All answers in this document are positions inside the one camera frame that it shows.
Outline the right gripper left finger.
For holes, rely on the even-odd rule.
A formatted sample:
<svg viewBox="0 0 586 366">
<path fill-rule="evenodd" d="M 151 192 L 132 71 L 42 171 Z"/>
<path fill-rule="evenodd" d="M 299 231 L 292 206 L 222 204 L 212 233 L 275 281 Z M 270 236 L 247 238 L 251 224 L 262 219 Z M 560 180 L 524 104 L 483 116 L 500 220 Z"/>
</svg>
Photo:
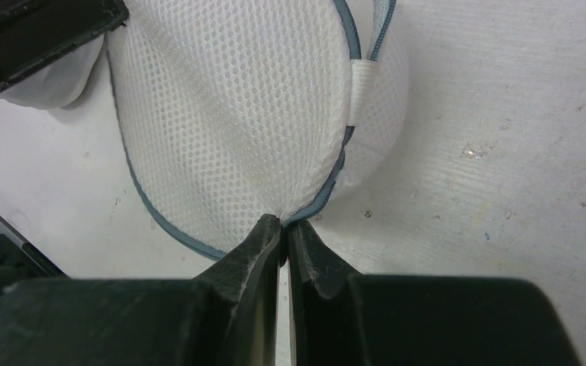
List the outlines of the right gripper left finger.
<svg viewBox="0 0 586 366">
<path fill-rule="evenodd" d="M 282 226 L 192 279 L 27 279 L 0 292 L 0 365 L 272 365 Z"/>
</svg>

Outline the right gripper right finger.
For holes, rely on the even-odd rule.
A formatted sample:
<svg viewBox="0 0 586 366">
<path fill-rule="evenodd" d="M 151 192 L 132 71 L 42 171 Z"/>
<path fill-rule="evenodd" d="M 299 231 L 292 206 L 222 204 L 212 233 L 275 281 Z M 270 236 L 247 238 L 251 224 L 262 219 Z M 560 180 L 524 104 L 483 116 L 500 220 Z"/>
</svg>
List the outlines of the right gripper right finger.
<svg viewBox="0 0 586 366">
<path fill-rule="evenodd" d="M 578 365 L 549 298 L 517 278 L 363 274 L 286 230 L 295 365 Z"/>
</svg>

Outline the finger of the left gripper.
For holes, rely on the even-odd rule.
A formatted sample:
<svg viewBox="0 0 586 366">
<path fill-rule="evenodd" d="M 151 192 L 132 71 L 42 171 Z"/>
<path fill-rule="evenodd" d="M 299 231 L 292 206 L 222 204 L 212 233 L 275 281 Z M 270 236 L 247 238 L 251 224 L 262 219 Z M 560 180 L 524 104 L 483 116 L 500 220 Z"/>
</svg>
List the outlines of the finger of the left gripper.
<svg viewBox="0 0 586 366">
<path fill-rule="evenodd" d="M 123 1 L 0 1 L 0 94 L 128 18 Z"/>
</svg>

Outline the blue-trimmed mesh laundry bag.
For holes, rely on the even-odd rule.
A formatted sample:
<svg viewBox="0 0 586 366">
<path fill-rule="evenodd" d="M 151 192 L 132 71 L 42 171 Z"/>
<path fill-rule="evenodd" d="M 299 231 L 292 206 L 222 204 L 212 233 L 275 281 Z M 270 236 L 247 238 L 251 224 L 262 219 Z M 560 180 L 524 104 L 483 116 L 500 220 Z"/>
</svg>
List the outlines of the blue-trimmed mesh laundry bag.
<svg viewBox="0 0 586 366">
<path fill-rule="evenodd" d="M 134 185 L 174 239 L 219 259 L 361 185 L 398 140 L 408 62 L 395 1 L 128 1 L 126 24 L 4 91 L 77 100 L 101 52 Z"/>
</svg>

